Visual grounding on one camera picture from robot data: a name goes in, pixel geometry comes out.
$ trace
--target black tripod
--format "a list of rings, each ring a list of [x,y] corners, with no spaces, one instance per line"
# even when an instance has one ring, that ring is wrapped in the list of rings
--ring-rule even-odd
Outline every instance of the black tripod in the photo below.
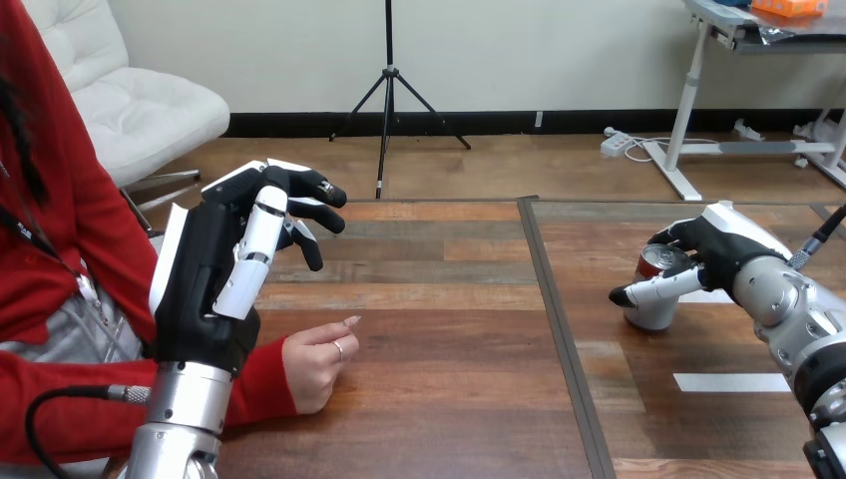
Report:
[[[417,93],[408,82],[402,78],[402,75],[399,74],[399,70],[394,67],[394,41],[393,41],[393,19],[391,15],[391,0],[385,0],[385,38],[387,39],[387,47],[388,47],[388,68],[382,70],[382,75],[379,77],[379,80],[376,81],[376,84],[367,92],[367,95],[364,95],[364,98],[358,102],[358,105],[347,115],[346,120],[344,121],[343,127],[338,130],[337,133],[333,133],[331,137],[329,137],[329,141],[333,141],[335,138],[341,136],[341,134],[346,130],[347,126],[349,126],[349,122],[352,119],[352,116],[358,113],[358,110],[361,109],[362,106],[370,99],[370,96],[373,95],[373,92],[379,88],[379,85],[382,82],[387,80],[387,89],[385,91],[385,118],[382,122],[382,149],[379,153],[379,173],[376,178],[376,199],[382,198],[382,171],[385,168],[385,153],[388,150],[388,126],[391,124],[391,121],[394,117],[394,79],[399,80],[399,83],[403,84],[405,88],[414,95],[414,98],[420,101],[424,107],[426,107],[433,115],[435,115],[438,120],[441,122],[441,125],[444,128],[444,131],[454,136],[464,145],[465,148],[470,150],[470,144],[464,141],[460,135],[456,135],[452,129],[447,124],[447,121],[444,120],[444,117],[441,116],[440,113],[436,112],[431,105],[429,105],[423,97]]]

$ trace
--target robotic hand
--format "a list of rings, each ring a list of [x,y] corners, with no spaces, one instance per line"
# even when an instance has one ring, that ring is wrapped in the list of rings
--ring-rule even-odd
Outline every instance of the robotic hand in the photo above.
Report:
[[[277,250],[297,244],[322,268],[314,235],[294,215],[335,234],[346,193],[309,168],[251,162],[203,189],[203,202],[174,207],[150,293],[157,325],[152,389],[113,386],[119,400],[146,404],[122,477],[216,477],[233,380],[258,336],[253,307]]]
[[[846,301],[791,267],[804,266],[815,249],[791,258],[778,239],[724,204],[670,225],[649,242],[695,253],[685,266],[615,288],[609,298],[634,307],[724,289],[753,319],[755,335],[768,344],[808,417],[814,439],[804,452],[814,473],[846,478]]]

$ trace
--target wooden tabletop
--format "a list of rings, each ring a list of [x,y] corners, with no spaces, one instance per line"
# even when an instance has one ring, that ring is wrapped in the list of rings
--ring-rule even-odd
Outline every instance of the wooden tabletop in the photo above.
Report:
[[[805,206],[736,206],[796,250],[821,225]],[[734,304],[680,304],[662,334],[608,301],[645,241],[703,205],[535,203],[534,212],[619,477],[812,477],[807,419],[788,393],[685,393],[674,373],[777,373]],[[806,269],[844,292],[846,241]]]
[[[591,477],[517,206],[350,204],[276,259],[261,341],[351,314],[326,409],[227,434],[220,477]]]
[[[667,332],[646,334],[608,301],[644,242],[703,205],[523,205],[539,239],[515,202],[358,203],[343,235],[313,229],[322,271],[294,248],[278,255],[256,304],[259,342],[361,314],[361,351],[324,411],[227,431],[220,477],[590,478],[586,450],[611,456],[605,477],[811,477],[790,393],[682,392],[674,380],[778,372],[742,309],[684,303]],[[737,209],[794,249],[822,222],[806,206]],[[846,240],[806,272],[846,294]],[[587,388],[568,388],[542,285],[560,297]],[[600,445],[582,442],[584,389]]]

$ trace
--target aluminum can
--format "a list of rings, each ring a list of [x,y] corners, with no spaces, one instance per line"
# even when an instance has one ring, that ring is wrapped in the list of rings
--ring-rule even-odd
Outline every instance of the aluminum can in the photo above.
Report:
[[[681,249],[666,244],[650,244],[640,252],[633,282],[652,279],[671,267],[689,264],[690,257]],[[638,304],[626,308],[626,320],[649,332],[660,332],[672,324],[678,298]]]

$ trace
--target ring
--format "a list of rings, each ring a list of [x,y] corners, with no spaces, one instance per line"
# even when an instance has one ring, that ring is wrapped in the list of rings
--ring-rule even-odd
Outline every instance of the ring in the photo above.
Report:
[[[343,347],[341,347],[341,345],[340,345],[340,344],[338,344],[338,341],[332,341],[332,344],[334,344],[334,345],[335,345],[335,347],[337,347],[337,348],[338,348],[338,352],[340,352],[340,353],[341,353],[341,357],[340,357],[340,359],[339,359],[339,360],[340,360],[340,361],[343,361]]]

